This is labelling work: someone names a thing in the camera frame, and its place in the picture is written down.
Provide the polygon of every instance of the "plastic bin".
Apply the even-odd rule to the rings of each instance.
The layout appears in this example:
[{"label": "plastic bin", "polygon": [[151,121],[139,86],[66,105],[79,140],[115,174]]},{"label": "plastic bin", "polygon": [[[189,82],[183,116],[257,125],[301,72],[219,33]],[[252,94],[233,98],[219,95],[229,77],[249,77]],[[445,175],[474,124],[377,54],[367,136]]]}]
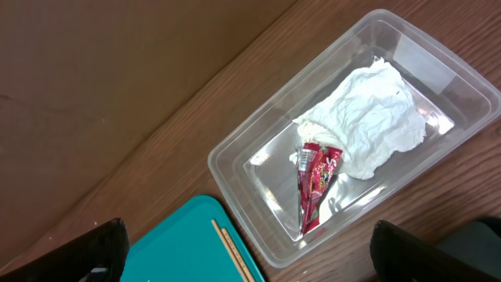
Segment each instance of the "plastic bin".
[{"label": "plastic bin", "polygon": [[[351,71],[383,57],[397,68],[427,119],[417,148],[394,153],[363,181],[339,175],[332,217],[298,229],[301,145],[292,120],[325,99]],[[266,260],[285,267],[400,190],[500,114],[501,93],[458,56],[385,10],[364,16],[215,147],[208,164],[233,213]]]}]

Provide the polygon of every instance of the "chopstick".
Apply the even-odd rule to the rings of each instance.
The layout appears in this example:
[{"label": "chopstick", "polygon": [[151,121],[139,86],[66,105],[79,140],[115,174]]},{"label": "chopstick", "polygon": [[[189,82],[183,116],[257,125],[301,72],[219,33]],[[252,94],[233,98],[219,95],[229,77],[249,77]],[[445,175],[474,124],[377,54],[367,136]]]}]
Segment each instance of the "chopstick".
[{"label": "chopstick", "polygon": [[243,272],[245,273],[245,276],[247,277],[249,282],[255,282],[254,278],[252,277],[251,272],[249,271],[249,269],[247,268],[247,265],[243,261],[242,256],[238,252],[238,249],[235,247],[235,244],[233,243],[232,238],[229,236],[228,231],[226,231],[226,229],[223,228],[222,233],[223,233],[223,235],[225,235],[226,241],[228,241],[228,244],[231,247],[233,254],[236,256],[236,260],[238,260],[238,263],[242,267]]},{"label": "chopstick", "polygon": [[242,257],[240,256],[240,253],[235,247],[235,244],[233,243],[231,237],[229,236],[228,232],[226,229],[223,229],[222,232],[219,229],[218,223],[212,219],[212,226],[216,230],[216,233],[219,235],[219,239],[221,239],[222,243],[225,245],[226,251],[228,252],[228,255],[232,258],[233,263],[235,264],[236,270],[240,273],[240,276],[242,277],[243,282],[255,282],[254,278],[252,277],[251,273],[249,272],[249,269],[245,265],[245,262],[243,262]]}]

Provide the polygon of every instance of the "teal tray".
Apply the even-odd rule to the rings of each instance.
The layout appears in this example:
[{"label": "teal tray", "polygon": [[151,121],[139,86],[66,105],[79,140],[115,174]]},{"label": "teal tray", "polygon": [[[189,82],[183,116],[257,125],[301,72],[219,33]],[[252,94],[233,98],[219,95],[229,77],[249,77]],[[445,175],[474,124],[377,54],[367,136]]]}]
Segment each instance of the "teal tray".
[{"label": "teal tray", "polygon": [[196,196],[132,245],[121,282],[242,281],[212,226],[226,228],[256,281],[265,281],[222,206]]}]

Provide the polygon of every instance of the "crumpled paper towel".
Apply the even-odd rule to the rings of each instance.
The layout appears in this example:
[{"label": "crumpled paper towel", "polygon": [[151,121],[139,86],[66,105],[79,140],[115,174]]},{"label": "crumpled paper towel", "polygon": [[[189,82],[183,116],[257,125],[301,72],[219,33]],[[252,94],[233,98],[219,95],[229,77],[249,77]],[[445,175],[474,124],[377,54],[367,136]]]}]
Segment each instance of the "crumpled paper towel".
[{"label": "crumpled paper towel", "polygon": [[413,149],[426,135],[426,120],[402,76],[383,59],[352,71],[329,97],[293,122],[303,143],[343,150],[339,173],[357,179],[374,177],[393,152]]}]

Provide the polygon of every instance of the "red candy wrapper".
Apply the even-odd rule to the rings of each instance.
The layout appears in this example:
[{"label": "red candy wrapper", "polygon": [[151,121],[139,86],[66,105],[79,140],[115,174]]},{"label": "red candy wrapper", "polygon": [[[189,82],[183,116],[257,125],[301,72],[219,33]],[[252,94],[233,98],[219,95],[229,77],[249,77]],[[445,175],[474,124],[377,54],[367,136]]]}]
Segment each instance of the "red candy wrapper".
[{"label": "red candy wrapper", "polygon": [[342,150],[315,143],[306,143],[298,151],[299,223],[303,234],[319,225],[320,200],[331,183],[342,153]]}]

